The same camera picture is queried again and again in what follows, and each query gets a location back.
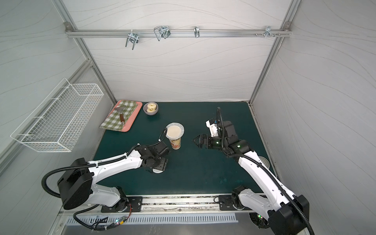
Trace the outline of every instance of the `white wire basket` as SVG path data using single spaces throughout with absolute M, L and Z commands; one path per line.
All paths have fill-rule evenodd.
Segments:
M 95 83 L 63 79 L 11 137 L 37 152 L 71 152 L 102 97 Z

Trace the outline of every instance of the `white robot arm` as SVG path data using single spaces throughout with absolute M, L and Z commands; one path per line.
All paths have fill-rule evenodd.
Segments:
M 223 121 L 221 109 L 217 109 L 217 119 L 206 122 L 210 136 L 201 134 L 193 139 L 199 147 L 217 149 L 227 157 L 234 158 L 239 165 L 260 186 L 266 198 L 251 189 L 240 186 L 233 190 L 231 199 L 233 207 L 242 210 L 248 207 L 265 220 L 272 231 L 278 235 L 297 234 L 305 227 L 312 235 L 309 224 L 309 202 L 303 196 L 296 196 L 284 186 L 262 163 L 259 156 L 245 140 L 239 140 L 230 121 Z
M 64 167 L 47 173 L 42 179 L 42 187 L 49 194 L 60 197 L 64 209 L 73 209 L 82 204 L 101 204 L 112 211 L 123 211 L 128 199 L 120 187 L 106 187 L 97 183 L 120 172 L 148 167 L 153 173 L 161 173 L 166 169 L 164 158 L 169 149 L 163 141 L 146 146 L 136 145 L 128 153 L 111 158 L 89 161 L 79 158 L 70 167 Z M 58 180 L 60 194 L 47 186 L 47 178 L 60 171 L 65 171 Z

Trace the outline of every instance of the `white wall panel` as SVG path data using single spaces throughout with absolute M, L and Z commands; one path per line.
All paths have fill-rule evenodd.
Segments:
M 279 28 L 291 0 L 64 0 L 79 29 Z
M 85 61 L 48 0 L 0 3 L 0 153 L 10 134 Z
M 254 109 L 316 234 L 376 234 L 376 2 L 304 0 Z
M 104 91 L 92 69 L 77 83 L 96 83 Z M 77 158 L 90 160 L 104 132 L 99 125 L 111 108 L 111 100 L 104 95 L 70 153 L 38 153 L 23 147 L 0 177 L 1 234 L 48 233 L 62 203 L 42 189 L 42 177 L 51 170 L 70 166 Z M 52 190 L 58 191 L 56 183 L 61 175 L 49 177 L 47 183 Z
M 116 99 L 240 101 L 251 97 L 271 38 L 85 39 Z

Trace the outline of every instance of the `checkered cloth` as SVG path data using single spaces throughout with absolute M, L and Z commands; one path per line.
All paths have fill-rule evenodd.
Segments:
M 123 100 L 116 107 L 120 107 L 120 106 L 126 106 L 121 112 L 123 113 L 123 116 L 124 116 L 124 122 L 127 122 L 128 118 L 137 107 L 137 104 L 135 101 Z M 119 111 L 116 111 L 116 110 L 112 111 L 110 115 L 108 115 L 108 117 L 99 127 L 107 129 L 107 130 L 122 130 L 123 125 L 121 124 L 121 121 L 120 121 Z

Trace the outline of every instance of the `aluminum rail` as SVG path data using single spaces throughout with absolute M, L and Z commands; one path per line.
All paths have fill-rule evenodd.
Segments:
M 292 0 L 291 1 L 290 7 L 288 8 L 287 13 L 285 15 L 285 18 L 283 20 L 283 23 L 281 25 L 281 29 L 287 28 L 287 29 L 290 30 L 291 23 L 293 21 L 294 15 L 295 15 L 298 7 L 299 7 L 300 2 L 301 2 L 301 0 Z M 255 89 L 252 92 L 252 96 L 248 101 L 249 104 L 252 105 L 254 103 L 256 96 L 257 96 L 257 94 L 260 90 L 261 84 L 263 83 L 263 81 L 266 77 L 266 74 L 268 73 L 268 71 L 270 69 L 272 62 L 274 61 L 274 58 L 276 57 L 277 52 L 282 45 L 283 39 L 284 38 L 276 38 L 276 40 L 274 41 L 273 46 L 271 47 L 271 50 L 269 52 L 268 58 L 266 59 L 265 65 L 262 68 L 262 71 L 260 73 L 259 79 L 256 82 Z
M 126 38 L 131 30 L 67 30 L 69 38 Z M 140 38 L 155 38 L 154 30 L 132 30 Z M 169 38 L 194 38 L 193 29 L 170 30 Z M 271 29 L 274 36 L 289 37 L 291 31 Z M 200 29 L 200 38 L 248 38 L 264 37 L 265 29 Z

